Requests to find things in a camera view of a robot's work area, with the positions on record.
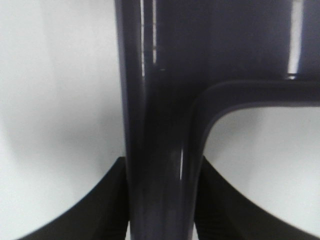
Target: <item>white background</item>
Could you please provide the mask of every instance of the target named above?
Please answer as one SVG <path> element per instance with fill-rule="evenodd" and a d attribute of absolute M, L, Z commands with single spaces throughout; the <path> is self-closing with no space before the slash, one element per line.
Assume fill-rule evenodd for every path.
<path fill-rule="evenodd" d="M 113 0 L 0 0 L 0 239 L 59 216 L 125 155 Z"/>

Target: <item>white wall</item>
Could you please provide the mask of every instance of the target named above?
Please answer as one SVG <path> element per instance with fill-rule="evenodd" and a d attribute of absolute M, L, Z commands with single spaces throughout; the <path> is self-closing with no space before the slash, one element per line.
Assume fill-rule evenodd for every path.
<path fill-rule="evenodd" d="M 0 0 L 0 239 L 79 201 L 125 154 L 113 0 Z"/>
<path fill-rule="evenodd" d="M 320 108 L 263 107 L 222 117 L 204 155 L 269 213 L 320 237 Z"/>

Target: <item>glossy plastic surface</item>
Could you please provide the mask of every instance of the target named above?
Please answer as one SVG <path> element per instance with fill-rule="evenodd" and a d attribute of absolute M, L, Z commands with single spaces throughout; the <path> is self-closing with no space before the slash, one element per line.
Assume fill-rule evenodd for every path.
<path fill-rule="evenodd" d="M 187 240 L 212 122 L 244 106 L 319 104 L 318 83 L 295 81 L 319 76 L 320 2 L 116 4 L 132 237 Z"/>

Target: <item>curved plastic edge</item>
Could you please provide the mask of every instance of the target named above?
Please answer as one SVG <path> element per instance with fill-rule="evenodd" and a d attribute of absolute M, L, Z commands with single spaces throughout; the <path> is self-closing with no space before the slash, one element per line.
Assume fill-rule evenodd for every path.
<path fill-rule="evenodd" d="M 317 81 L 274 81 L 274 80 L 237 80 L 217 84 L 206 90 L 194 103 L 191 109 L 188 136 L 184 145 L 183 171 L 187 176 L 186 182 L 198 181 L 202 166 L 203 152 L 207 137 L 212 126 L 225 114 L 252 107 L 318 107 L 320 106 L 320 82 Z M 247 240 L 255 240 L 246 234 L 247 228 L 238 227 L 239 232 Z M 273 240 L 277 238 L 273 228 L 265 223 L 259 239 Z M 283 235 L 281 239 L 292 239 L 292 235 Z"/>

